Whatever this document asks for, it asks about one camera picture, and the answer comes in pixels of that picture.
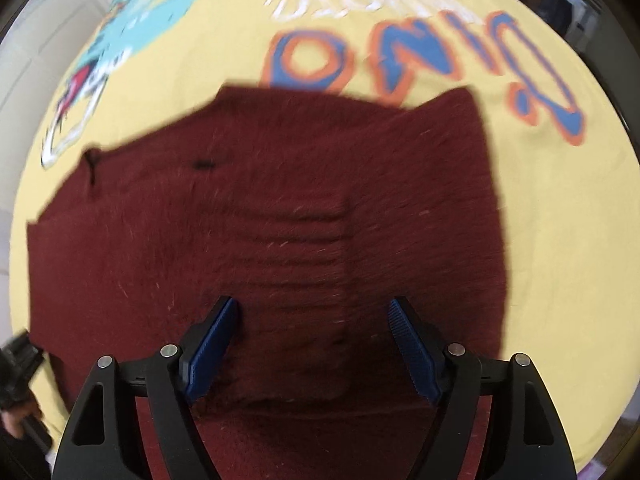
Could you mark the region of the person's left hand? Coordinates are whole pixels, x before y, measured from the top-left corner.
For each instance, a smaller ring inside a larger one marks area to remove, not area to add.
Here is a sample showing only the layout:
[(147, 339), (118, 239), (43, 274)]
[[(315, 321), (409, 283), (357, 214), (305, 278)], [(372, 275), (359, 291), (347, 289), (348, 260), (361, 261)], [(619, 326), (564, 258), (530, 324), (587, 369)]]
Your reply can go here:
[(14, 439), (22, 440), (25, 437), (24, 420), (29, 417), (42, 419), (42, 411), (37, 399), (31, 396), (25, 402), (17, 403), (1, 412), (2, 427)]

